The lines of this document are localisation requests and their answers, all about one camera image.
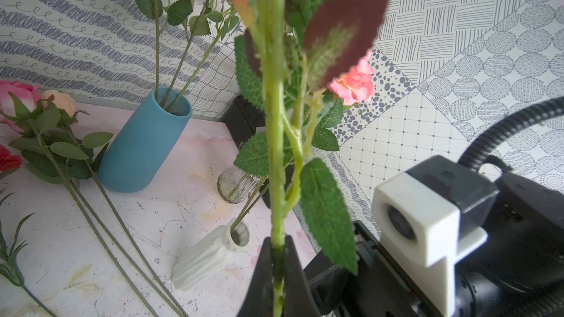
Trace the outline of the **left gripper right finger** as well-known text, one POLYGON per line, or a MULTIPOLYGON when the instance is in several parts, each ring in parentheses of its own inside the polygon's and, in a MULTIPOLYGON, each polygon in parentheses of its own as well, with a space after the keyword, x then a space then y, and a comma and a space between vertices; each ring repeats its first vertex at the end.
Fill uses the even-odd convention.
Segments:
POLYGON ((320 317, 291 236, 285 238, 283 291, 283 316, 320 317))

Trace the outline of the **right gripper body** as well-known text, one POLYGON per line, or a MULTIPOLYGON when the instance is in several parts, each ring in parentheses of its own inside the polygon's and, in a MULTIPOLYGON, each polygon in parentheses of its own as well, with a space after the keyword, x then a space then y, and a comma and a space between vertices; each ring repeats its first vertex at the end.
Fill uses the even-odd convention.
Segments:
MULTIPOLYGON (((563 315, 563 195, 505 173, 484 224, 488 240, 455 265, 456 316, 563 315)), ((362 222, 358 273, 322 253, 305 268, 318 311, 336 316, 437 316, 414 280, 362 222)))

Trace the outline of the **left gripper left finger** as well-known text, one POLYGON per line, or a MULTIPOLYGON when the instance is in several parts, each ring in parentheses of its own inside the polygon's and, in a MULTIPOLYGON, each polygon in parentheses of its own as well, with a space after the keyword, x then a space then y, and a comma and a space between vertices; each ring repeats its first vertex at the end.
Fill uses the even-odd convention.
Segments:
POLYGON ((273 267, 271 239, 267 237, 261 247, 253 277, 238 317, 273 316, 273 267))

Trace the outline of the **pink rose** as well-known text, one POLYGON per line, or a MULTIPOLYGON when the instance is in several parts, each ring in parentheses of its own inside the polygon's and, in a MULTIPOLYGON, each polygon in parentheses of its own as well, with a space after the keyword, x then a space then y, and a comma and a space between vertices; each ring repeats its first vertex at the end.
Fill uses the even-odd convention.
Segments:
POLYGON ((265 185, 266 180, 268 179, 267 176, 263 176, 260 178, 258 185, 255 189, 248 195, 248 201, 246 202, 245 206, 243 207, 242 211, 239 213, 239 216, 235 219, 234 223, 230 227, 230 233, 234 233, 237 226, 243 218, 251 211, 251 209, 257 204, 259 199, 264 195, 266 190, 269 188, 269 185, 265 185))

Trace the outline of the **large pink rose stem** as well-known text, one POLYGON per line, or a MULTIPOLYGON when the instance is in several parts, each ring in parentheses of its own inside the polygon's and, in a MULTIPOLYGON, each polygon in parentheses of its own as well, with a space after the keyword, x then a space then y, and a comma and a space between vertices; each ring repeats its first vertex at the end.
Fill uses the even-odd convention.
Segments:
POLYGON ((342 111, 337 115, 342 117, 347 107, 369 101, 375 94, 375 85, 372 75, 375 73, 370 66, 371 51, 358 60, 348 73, 341 74, 334 79, 328 90, 334 94, 333 100, 340 99, 343 102, 342 111))

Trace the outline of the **pink peony flower stem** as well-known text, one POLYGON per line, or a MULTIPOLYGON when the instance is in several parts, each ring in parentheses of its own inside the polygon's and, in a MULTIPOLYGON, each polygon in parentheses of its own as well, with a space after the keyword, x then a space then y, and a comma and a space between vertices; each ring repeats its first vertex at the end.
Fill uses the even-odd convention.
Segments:
POLYGON ((192 2, 190 0, 176 1, 171 4, 167 10, 167 23, 171 26, 176 26, 181 23, 184 25, 186 32, 189 34, 187 45, 183 52, 179 66, 177 67, 173 80, 161 102, 161 106, 168 112, 174 112, 176 110, 177 105, 184 97, 188 87, 198 77, 200 70, 204 67, 214 47, 219 41, 224 39, 226 35, 239 24, 240 21, 240 18, 236 14, 236 10, 234 8, 234 0, 204 0, 201 12, 196 16, 190 16, 191 13, 192 2), (211 23, 215 25, 213 41, 205 51, 198 67, 192 72, 192 75, 180 90, 179 94, 173 98, 171 93, 173 92, 176 80, 179 77, 192 42, 196 37, 211 35, 211 23))

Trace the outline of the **large peony stem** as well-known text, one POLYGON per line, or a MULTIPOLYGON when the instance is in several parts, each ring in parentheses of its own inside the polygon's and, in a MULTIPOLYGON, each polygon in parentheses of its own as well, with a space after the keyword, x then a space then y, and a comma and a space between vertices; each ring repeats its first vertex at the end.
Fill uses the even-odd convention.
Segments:
POLYGON ((234 0, 245 25, 236 38, 236 73, 246 97, 265 114, 265 131, 245 143, 236 165, 267 176, 273 266, 281 269, 285 220, 302 204, 329 258, 357 272, 350 218, 342 193, 311 148, 325 141, 336 150, 329 127, 329 84, 358 64, 377 38, 389 0, 234 0))

